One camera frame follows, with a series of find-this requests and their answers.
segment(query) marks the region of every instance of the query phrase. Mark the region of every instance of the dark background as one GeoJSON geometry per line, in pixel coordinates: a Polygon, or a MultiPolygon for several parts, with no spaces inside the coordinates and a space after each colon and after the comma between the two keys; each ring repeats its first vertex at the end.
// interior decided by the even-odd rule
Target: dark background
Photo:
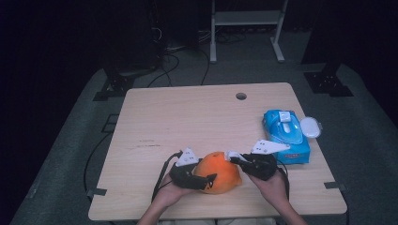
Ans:
{"type": "MultiPolygon", "coordinates": [[[[220,1],[218,9],[278,6],[278,1],[232,3],[220,1]]],[[[209,28],[210,1],[114,0],[110,5],[104,0],[6,0],[0,4],[0,221],[6,224],[104,58],[122,61],[124,66],[157,66],[162,45],[153,44],[153,25],[164,29],[164,42],[173,37],[197,45],[196,30],[209,28]]],[[[302,63],[337,58],[352,67],[397,124],[395,5],[387,0],[291,0],[283,29],[313,29],[302,63]]]]}

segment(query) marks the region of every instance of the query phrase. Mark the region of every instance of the black bracket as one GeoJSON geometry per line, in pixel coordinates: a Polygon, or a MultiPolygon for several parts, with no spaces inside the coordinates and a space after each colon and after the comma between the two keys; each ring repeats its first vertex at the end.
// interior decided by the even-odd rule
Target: black bracket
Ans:
{"type": "Polygon", "coordinates": [[[331,97],[353,97],[349,88],[336,76],[340,63],[328,62],[320,72],[305,72],[311,89],[316,94],[329,94],[331,97]]]}
{"type": "Polygon", "coordinates": [[[93,101],[106,101],[108,98],[124,97],[127,91],[133,87],[136,78],[156,70],[156,67],[124,66],[122,68],[124,69],[118,68],[114,61],[104,60],[103,70],[107,80],[102,89],[94,96],[93,101]]]}

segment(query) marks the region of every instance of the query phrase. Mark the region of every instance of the shelf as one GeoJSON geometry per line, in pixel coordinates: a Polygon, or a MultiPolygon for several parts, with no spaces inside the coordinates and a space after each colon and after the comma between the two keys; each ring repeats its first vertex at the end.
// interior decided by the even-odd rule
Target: shelf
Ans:
{"type": "Polygon", "coordinates": [[[218,11],[215,13],[215,25],[259,25],[278,24],[281,12],[269,11],[218,11]]]}

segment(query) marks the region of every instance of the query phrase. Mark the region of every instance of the blue package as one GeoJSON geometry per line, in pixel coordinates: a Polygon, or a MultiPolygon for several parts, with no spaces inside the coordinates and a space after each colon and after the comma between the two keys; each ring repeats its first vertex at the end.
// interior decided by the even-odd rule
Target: blue package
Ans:
{"type": "Polygon", "coordinates": [[[290,149],[274,153],[277,160],[286,165],[309,163],[310,145],[303,136],[299,120],[293,111],[267,111],[263,124],[271,142],[290,145],[290,149]]]}

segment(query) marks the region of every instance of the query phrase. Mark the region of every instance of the white lid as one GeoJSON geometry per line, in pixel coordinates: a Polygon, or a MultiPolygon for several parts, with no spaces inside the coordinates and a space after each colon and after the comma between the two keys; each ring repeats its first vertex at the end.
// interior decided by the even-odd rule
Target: white lid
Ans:
{"type": "Polygon", "coordinates": [[[304,117],[300,122],[302,134],[307,138],[317,138],[321,135],[318,121],[312,117],[304,117]]]}

